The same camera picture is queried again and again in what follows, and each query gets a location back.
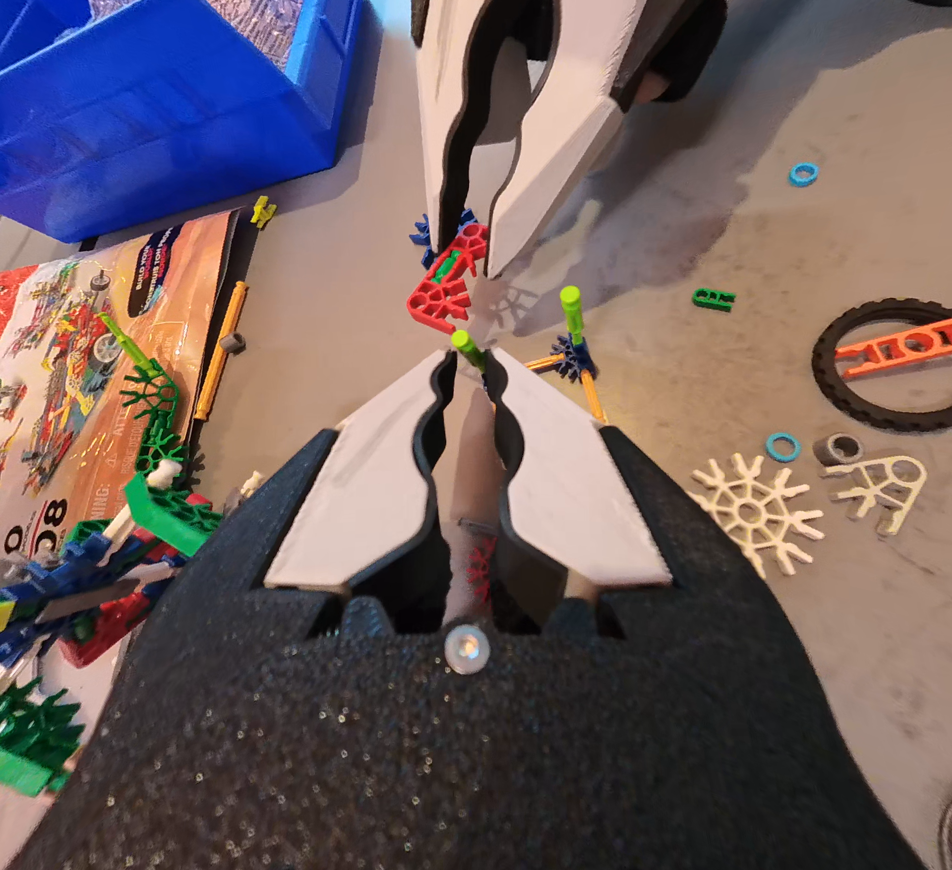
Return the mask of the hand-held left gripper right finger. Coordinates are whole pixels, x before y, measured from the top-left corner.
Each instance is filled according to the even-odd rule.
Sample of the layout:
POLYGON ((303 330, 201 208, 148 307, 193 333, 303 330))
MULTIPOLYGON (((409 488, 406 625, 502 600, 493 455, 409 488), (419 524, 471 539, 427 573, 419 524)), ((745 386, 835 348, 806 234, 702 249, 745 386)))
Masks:
POLYGON ((554 567, 558 599, 673 582, 604 437, 604 423, 502 349, 485 354, 506 540, 554 567))

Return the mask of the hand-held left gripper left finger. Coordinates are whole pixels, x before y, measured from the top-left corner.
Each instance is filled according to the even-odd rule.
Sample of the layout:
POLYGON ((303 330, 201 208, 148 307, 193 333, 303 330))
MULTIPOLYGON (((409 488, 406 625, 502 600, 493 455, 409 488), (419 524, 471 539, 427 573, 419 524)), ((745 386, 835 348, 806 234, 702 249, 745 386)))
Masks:
POLYGON ((437 350, 335 427, 265 587, 356 590, 427 537, 456 372, 457 353, 437 350))

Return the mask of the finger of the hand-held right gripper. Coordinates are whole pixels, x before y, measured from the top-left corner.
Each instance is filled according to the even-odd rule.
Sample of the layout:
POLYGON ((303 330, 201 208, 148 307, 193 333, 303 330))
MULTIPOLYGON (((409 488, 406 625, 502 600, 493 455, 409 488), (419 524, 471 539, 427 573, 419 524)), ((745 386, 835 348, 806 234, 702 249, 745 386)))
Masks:
POLYGON ((500 49, 529 0, 412 0, 426 213, 434 250, 457 234, 500 49))
POLYGON ((555 0, 554 49, 490 210, 484 272, 500 277, 622 124, 611 87, 648 0, 555 0))

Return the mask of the rod frame with lime posts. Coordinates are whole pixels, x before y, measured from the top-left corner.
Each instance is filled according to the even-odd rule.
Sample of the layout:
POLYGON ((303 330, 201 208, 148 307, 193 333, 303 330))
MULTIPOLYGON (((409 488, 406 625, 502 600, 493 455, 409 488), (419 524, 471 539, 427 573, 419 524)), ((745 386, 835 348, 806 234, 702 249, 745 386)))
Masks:
MULTIPOLYGON (((565 315, 565 335, 557 336, 547 356, 525 362, 523 365, 535 374, 556 371, 560 377, 573 383, 580 383, 585 392, 590 413, 596 421, 605 424, 607 416, 596 388, 598 371, 585 338, 581 291, 577 286, 565 286, 560 290, 559 296, 565 315)), ((478 371, 482 389, 487 391, 485 352, 475 344, 464 329, 454 329, 446 320, 437 323, 441 330, 449 333, 456 351, 478 371)))

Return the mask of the red connector bridge green rod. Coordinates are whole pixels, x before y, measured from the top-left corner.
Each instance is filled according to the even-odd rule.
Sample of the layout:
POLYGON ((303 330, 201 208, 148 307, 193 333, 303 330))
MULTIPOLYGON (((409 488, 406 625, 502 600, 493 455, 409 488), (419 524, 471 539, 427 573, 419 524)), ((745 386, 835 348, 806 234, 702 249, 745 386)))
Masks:
POLYGON ((470 222, 434 257, 407 301, 414 321, 451 336, 468 320, 471 298, 467 278, 477 277, 478 264, 487 253, 487 235, 487 226, 470 222))

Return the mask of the person's right hand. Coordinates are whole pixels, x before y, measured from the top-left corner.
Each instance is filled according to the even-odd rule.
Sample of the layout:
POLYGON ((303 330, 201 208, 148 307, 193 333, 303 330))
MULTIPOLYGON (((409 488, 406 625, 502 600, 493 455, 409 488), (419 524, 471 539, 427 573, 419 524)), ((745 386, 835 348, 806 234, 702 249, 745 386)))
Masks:
POLYGON ((652 59, 634 102, 640 105, 684 99, 717 46, 726 17, 726 0, 702 0, 652 59))

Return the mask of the blue snowflake connector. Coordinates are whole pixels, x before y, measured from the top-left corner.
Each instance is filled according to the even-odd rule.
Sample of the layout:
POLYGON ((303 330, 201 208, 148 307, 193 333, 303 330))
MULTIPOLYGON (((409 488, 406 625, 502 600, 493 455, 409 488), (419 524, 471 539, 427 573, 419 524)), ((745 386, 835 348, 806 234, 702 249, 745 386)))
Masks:
MULTIPOLYGON (((460 217, 457 234, 460 234, 463 229, 470 224, 477 224, 477 219, 471 209, 465 209, 460 217)), ((416 222, 414 226, 415 232, 412 232, 409 238, 411 239, 411 243, 413 245, 419 245, 424 248, 422 266, 424 269, 429 270, 432 267, 434 260, 437 258, 437 253, 434 251, 431 245, 430 227, 427 215, 424 214, 422 216, 422 221, 416 222)))

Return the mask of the white snowflake connector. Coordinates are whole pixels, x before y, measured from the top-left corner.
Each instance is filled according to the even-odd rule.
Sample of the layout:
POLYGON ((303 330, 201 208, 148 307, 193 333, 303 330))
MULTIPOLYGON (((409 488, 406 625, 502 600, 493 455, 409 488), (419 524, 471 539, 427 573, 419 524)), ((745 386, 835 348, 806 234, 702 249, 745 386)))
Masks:
POLYGON ((791 470, 781 467, 768 482, 761 480, 765 458, 746 460, 736 452, 731 457, 732 472, 710 459, 708 468, 696 469, 692 480, 701 493, 688 495, 735 543, 762 580, 767 578, 766 561, 771 559, 785 576, 796 573, 795 564, 810 565, 813 556, 793 542, 798 535, 820 541, 825 534, 813 522, 823 517, 820 509, 793 510, 789 503, 809 490, 807 484, 789 483, 791 470))

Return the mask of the long yellow rod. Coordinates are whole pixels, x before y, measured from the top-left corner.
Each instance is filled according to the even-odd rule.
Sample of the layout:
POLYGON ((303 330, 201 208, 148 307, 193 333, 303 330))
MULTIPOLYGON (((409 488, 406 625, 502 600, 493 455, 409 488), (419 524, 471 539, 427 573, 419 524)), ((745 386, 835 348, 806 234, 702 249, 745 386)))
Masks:
POLYGON ((244 308, 247 291, 248 285, 244 281, 237 282, 232 291, 232 297, 225 312, 219 336, 215 341, 208 363, 208 369, 195 405, 193 419, 196 422, 208 421, 209 414, 212 411, 224 369, 230 357, 220 352, 218 339, 229 332, 239 332, 239 321, 244 308))

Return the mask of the multicolour construction toy model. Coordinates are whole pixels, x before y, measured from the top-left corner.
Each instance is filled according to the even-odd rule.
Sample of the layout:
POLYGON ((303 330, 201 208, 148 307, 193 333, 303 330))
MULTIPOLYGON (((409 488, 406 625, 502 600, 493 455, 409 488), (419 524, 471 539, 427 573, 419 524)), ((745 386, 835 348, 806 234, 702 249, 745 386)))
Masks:
POLYGON ((124 507, 109 521, 78 522, 54 568, 13 562, 13 582, 2 586, 1 781, 28 797, 63 787, 84 726, 74 721, 78 705, 63 702, 65 690, 33 699, 41 677, 19 686, 23 668, 58 641, 80 668, 104 655, 145 621, 222 519, 198 495, 174 488, 185 447, 172 427, 172 378, 111 316, 99 319, 134 366, 123 405, 140 405, 136 417, 148 424, 124 507))

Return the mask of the black rubber tyre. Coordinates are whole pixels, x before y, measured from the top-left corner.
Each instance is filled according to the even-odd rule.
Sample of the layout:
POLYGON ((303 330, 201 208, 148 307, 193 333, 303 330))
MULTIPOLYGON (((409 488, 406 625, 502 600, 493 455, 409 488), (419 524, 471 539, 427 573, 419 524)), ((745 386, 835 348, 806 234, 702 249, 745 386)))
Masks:
POLYGON ((827 400, 840 412, 862 424, 895 433, 931 433, 951 427, 951 407, 929 411, 900 411, 864 399, 841 373, 845 362, 835 361, 839 342, 849 332, 878 322, 896 322, 904 329, 950 318, 951 311, 936 302, 918 298, 887 298, 853 307, 831 322, 815 342, 811 367, 827 400))

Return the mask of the orange ladder connector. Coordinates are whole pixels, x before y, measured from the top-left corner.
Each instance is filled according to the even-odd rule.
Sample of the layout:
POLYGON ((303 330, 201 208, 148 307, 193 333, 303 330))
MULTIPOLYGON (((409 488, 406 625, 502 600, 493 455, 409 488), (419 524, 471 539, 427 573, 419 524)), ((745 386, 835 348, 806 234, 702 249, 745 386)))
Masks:
POLYGON ((845 380, 855 380, 889 370, 919 366, 950 355, 951 319, 945 318, 839 347, 835 351, 835 361, 847 364, 841 373, 845 380))

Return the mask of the blue plastic bin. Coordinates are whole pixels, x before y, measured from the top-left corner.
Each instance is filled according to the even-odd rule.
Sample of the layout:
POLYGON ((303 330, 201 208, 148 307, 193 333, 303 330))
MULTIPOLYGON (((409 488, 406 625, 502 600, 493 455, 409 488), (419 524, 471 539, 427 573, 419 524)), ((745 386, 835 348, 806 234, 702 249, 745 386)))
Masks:
POLYGON ((1 0, 2 215, 76 243, 331 167, 362 2, 279 68, 207 0, 1 0))

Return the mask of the toy instruction booklet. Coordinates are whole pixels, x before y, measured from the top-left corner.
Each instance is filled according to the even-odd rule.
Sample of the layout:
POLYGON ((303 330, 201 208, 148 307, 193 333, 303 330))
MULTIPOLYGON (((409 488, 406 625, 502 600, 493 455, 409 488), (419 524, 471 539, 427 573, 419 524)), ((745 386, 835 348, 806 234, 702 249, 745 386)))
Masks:
POLYGON ((44 559, 82 520, 111 519, 144 471, 155 396, 102 316, 165 372, 177 405, 163 424, 189 446, 194 402, 225 305, 244 210, 2 272, 1 553, 44 559))

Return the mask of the white fan connector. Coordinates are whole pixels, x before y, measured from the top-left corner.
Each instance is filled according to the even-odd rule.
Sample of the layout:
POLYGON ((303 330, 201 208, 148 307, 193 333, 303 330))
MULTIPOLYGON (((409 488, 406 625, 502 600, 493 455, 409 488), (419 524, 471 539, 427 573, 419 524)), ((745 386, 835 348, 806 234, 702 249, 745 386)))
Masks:
POLYGON ((914 507, 926 483, 927 471, 919 460, 896 455, 829 466, 821 477, 850 483, 830 497, 835 502, 857 503, 849 513, 852 520, 863 519, 878 508, 881 517, 876 532, 881 539, 888 539, 898 534, 914 507))

